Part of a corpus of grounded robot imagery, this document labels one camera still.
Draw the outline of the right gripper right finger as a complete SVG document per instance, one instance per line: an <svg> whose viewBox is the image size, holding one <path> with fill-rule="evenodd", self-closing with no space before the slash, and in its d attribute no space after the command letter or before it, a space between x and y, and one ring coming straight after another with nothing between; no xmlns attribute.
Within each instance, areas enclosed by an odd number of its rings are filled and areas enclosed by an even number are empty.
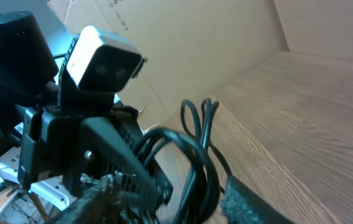
<svg viewBox="0 0 353 224"><path fill-rule="evenodd" d="M227 178L221 211L228 223L292 224L293 222L233 175Z"/></svg>

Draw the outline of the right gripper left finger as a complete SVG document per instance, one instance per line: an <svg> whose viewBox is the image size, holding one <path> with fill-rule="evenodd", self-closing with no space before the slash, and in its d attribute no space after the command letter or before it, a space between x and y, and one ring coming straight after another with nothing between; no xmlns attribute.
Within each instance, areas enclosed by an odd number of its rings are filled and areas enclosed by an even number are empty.
<svg viewBox="0 0 353 224"><path fill-rule="evenodd" d="M137 214L121 201L121 180L105 175L92 181L83 194L49 224L151 223L144 213Z"/></svg>

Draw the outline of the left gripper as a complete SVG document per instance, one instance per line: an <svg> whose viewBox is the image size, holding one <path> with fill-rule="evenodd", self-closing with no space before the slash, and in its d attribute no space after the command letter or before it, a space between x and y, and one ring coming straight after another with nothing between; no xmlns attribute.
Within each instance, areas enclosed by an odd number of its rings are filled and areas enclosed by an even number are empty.
<svg viewBox="0 0 353 224"><path fill-rule="evenodd" d="M135 149L143 138L138 111L117 104L99 111L28 108L24 115L17 179L26 190L60 175L66 189L82 196L82 174L117 177L124 205L150 212L169 203L173 186L156 161L144 167Z"/></svg>

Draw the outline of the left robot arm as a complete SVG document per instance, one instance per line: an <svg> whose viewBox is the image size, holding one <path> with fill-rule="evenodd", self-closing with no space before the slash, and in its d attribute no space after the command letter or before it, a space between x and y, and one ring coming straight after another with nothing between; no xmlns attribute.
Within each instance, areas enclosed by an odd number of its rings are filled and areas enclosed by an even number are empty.
<svg viewBox="0 0 353 224"><path fill-rule="evenodd" d="M24 125L17 137L24 189L62 176L80 197L85 175L113 174L127 207L153 212L170 201L170 181L138 152L138 111L114 100L144 62L127 39L88 26L58 67L31 12L0 13L0 135L10 139Z"/></svg>

